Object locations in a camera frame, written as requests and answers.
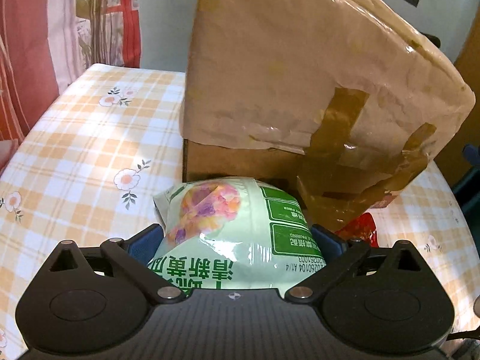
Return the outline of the light green snack bag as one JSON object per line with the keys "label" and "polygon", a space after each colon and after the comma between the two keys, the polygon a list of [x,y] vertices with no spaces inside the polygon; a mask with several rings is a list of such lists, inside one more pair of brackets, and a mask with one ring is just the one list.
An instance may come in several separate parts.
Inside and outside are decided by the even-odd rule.
{"label": "light green snack bag", "polygon": [[277,289],[326,266],[297,199],[248,177],[182,183],[154,196],[165,229],[148,268],[186,293]]}

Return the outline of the red snack packet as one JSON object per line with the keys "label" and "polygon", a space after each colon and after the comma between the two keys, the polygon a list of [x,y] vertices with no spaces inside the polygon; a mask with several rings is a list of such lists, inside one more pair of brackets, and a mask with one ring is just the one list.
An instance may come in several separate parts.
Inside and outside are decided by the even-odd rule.
{"label": "red snack packet", "polygon": [[359,238],[367,242],[371,247],[378,248],[377,226],[371,213],[365,212],[359,217],[353,219],[343,228],[335,233],[344,241]]}

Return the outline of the checkered floral bed sheet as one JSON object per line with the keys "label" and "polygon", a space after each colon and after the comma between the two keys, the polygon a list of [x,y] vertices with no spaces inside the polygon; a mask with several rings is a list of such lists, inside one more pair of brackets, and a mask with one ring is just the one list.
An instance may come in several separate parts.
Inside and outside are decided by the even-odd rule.
{"label": "checkered floral bed sheet", "polygon": [[[41,116],[1,174],[1,357],[26,347],[18,301],[55,246],[97,246],[153,224],[155,194],[182,178],[181,72],[91,66]],[[431,164],[372,210],[381,246],[419,249],[454,307],[457,332],[478,327],[479,255],[461,209]]]}

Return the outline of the brown cardboard box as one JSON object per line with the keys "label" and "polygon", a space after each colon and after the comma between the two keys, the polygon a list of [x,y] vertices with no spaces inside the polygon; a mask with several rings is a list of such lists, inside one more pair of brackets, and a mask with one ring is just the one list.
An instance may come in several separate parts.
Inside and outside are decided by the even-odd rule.
{"label": "brown cardboard box", "polygon": [[275,181],[337,231],[404,190],[474,104],[382,0],[198,0],[183,178]]}

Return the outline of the red printed backdrop curtain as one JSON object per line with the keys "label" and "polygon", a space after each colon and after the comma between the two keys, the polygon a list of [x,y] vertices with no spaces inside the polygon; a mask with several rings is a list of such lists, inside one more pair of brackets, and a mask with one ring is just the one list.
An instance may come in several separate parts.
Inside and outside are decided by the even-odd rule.
{"label": "red printed backdrop curtain", "polygon": [[141,53],[138,0],[1,0],[1,165],[86,69]]}

